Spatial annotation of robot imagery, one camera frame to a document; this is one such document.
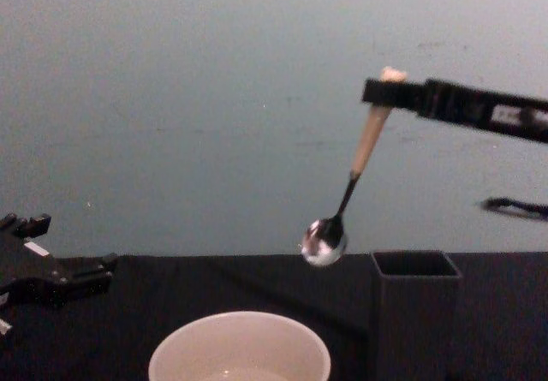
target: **gray wall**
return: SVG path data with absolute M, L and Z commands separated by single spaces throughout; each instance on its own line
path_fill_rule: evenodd
M 55 255 L 295 253 L 345 187 L 385 65 L 548 98 L 548 0 L 0 0 L 2 212 Z M 350 251 L 546 249 L 548 148 L 395 112 Z

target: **water in bowl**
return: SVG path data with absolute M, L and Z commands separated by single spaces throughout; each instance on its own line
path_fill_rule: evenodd
M 260 368 L 234 368 L 213 374 L 200 381 L 289 381 L 274 372 Z

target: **spoon bowl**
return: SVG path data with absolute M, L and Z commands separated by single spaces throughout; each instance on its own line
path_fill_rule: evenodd
M 344 234 L 343 216 L 316 220 L 301 241 L 301 254 L 311 265 L 322 267 L 333 264 L 346 251 L 348 238 Z

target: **white sticker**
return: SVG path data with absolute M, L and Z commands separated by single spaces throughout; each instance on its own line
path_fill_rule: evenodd
M 519 107 L 512 107 L 510 105 L 497 105 L 493 109 L 493 115 L 491 116 L 492 122 L 500 124 L 509 124 L 510 126 L 521 125 Z
M 6 302 L 8 302 L 9 293 L 4 293 L 0 295 L 0 306 L 3 306 Z
M 548 124 L 548 111 L 541 111 L 541 110 L 536 110 L 534 112 L 534 118 L 538 121 L 538 122 L 542 122 L 544 124 Z
M 29 250 L 33 250 L 36 254 L 41 255 L 42 257 L 45 257 L 46 255 L 50 255 L 47 250 L 36 244 L 35 242 L 29 241 L 25 243 L 25 247 Z
M 0 334 L 5 336 L 6 334 L 8 334 L 9 330 L 11 330 L 11 325 L 9 325 L 3 319 L 0 318 Z

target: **bowl rim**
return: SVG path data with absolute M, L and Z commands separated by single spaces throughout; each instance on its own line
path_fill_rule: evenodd
M 320 353 L 323 358 L 321 381 L 327 381 L 331 372 L 331 356 L 329 354 L 329 350 L 325 346 L 324 341 L 319 337 L 319 335 L 316 334 L 314 331 L 312 331 L 303 323 L 300 323 L 299 321 L 296 321 L 292 318 L 284 317 L 283 315 L 274 314 L 274 313 L 265 313 L 261 311 L 232 311 L 232 312 L 208 315 L 203 318 L 198 318 L 195 321 L 191 321 L 190 323 L 185 324 L 181 328 L 173 331 L 156 347 L 156 349 L 154 350 L 154 353 L 152 353 L 151 360 L 149 361 L 149 364 L 148 364 L 149 381 L 159 381 L 156 378 L 156 374 L 153 373 L 154 367 L 155 367 L 156 361 L 159 359 L 158 357 L 162 354 L 164 349 L 167 348 L 167 346 L 169 345 L 170 341 L 173 338 L 177 337 L 180 333 L 188 330 L 189 328 L 192 328 L 196 325 L 204 324 L 207 321 L 213 321 L 216 319 L 226 318 L 226 317 L 239 317 L 239 316 L 255 316 L 255 317 L 268 318 L 268 319 L 275 319 L 278 321 L 282 321 L 285 324 L 294 326 L 298 328 L 299 330 L 303 330 L 308 336 L 310 336 L 315 341 L 316 345 L 318 345 L 319 347 Z

